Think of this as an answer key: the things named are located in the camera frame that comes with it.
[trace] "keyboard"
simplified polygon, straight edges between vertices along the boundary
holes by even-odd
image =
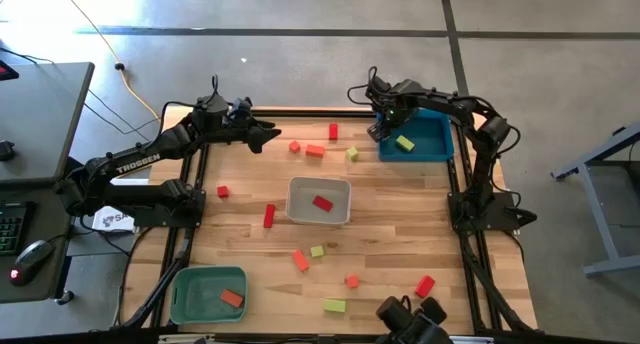
[[[0,256],[16,255],[35,209],[34,202],[0,203]]]

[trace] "concrete floor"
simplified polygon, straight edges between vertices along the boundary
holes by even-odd
[[[447,28],[441,0],[78,2],[100,25]],[[635,2],[451,0],[458,30],[506,32],[638,32]],[[122,87],[99,37],[72,33],[85,26],[67,0],[0,4],[3,45],[59,62],[92,61],[91,87],[107,104],[134,125],[151,119]],[[227,99],[248,95],[257,105],[348,105],[345,89],[363,82],[372,64],[389,81],[409,77],[425,86],[456,89],[447,38],[121,35],[108,40],[134,74],[132,86],[156,110],[170,99],[193,101],[207,94],[214,72]],[[618,127],[640,119],[639,45],[637,40],[460,40],[471,93],[491,100],[523,132],[521,144],[503,158],[503,170],[509,187],[522,192],[523,207],[539,216],[522,230],[521,239],[538,325],[549,333],[627,342],[640,338],[640,270],[595,279],[582,275],[583,265],[605,258],[604,249],[579,180],[555,183],[549,176]],[[94,99],[87,103],[112,118]],[[155,130],[149,126],[143,132],[152,136]],[[72,154],[86,160],[138,140],[83,112]],[[625,236],[640,238],[640,233]],[[623,249],[633,252],[640,246]],[[52,302],[2,305],[0,337],[106,329],[123,261],[118,256],[74,259],[68,287],[79,298],[65,307]]]

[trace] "small cube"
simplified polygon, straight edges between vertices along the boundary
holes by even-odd
[[[318,145],[307,145],[307,156],[322,158],[324,156],[324,147]]]
[[[348,288],[357,288],[360,285],[360,279],[358,279],[357,275],[349,275],[345,280]]]
[[[420,280],[420,284],[418,284],[418,287],[416,288],[416,294],[418,294],[418,296],[421,298],[426,297],[427,295],[429,295],[429,292],[431,291],[431,288],[433,288],[433,285],[435,283],[435,280],[431,279],[430,276],[425,275],[424,277],[422,277],[422,280]]]
[[[396,139],[396,144],[398,144],[405,151],[412,151],[413,147],[416,145],[411,142],[411,140],[405,138],[403,135],[400,135],[398,139]]]
[[[264,213],[264,227],[271,228],[273,226],[273,215],[276,212],[276,206],[267,204],[267,210]]]
[[[326,211],[327,213],[331,211],[331,208],[333,208],[333,203],[321,197],[320,195],[316,195],[316,198],[313,199],[313,205]]]
[[[325,299],[324,310],[337,313],[344,313],[347,311],[347,302],[344,300]]]
[[[220,299],[229,304],[229,305],[233,305],[236,308],[240,308],[242,306],[242,301],[244,300],[244,298],[241,295],[238,295],[234,292],[232,292],[231,290],[223,290],[222,294],[220,294]]]
[[[297,141],[292,141],[289,144],[289,151],[292,153],[298,153],[300,151],[300,144]]]
[[[324,248],[322,247],[322,245],[311,247],[311,257],[312,258],[321,257],[323,255],[324,255]]]
[[[338,140],[338,124],[329,124],[329,140]]]
[[[351,161],[358,160],[358,149],[356,149],[356,147],[347,149],[347,158],[349,158],[349,160]]]
[[[229,188],[225,185],[221,185],[218,187],[218,197],[220,198],[228,198],[229,197]]]
[[[298,269],[300,269],[300,271],[305,271],[305,270],[309,269],[309,262],[304,257],[304,254],[302,253],[302,250],[298,249],[298,250],[293,252],[293,261],[296,263],[296,265],[298,266]]]

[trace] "black desk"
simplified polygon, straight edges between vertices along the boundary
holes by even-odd
[[[82,104],[93,74],[91,63],[16,65],[20,78],[0,82],[0,137],[16,142],[16,157],[0,163],[0,200],[33,201],[33,218],[25,223],[24,249],[69,231],[71,218],[53,193],[61,179]],[[0,256],[0,303],[58,297],[70,258],[67,242],[58,238],[54,252],[29,284],[9,284],[16,256]]]

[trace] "white plastic bin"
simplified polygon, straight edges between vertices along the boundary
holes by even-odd
[[[313,205],[319,195],[333,203],[330,212]],[[300,224],[342,225],[351,215],[351,184],[346,180],[293,177],[289,182],[287,216]]]

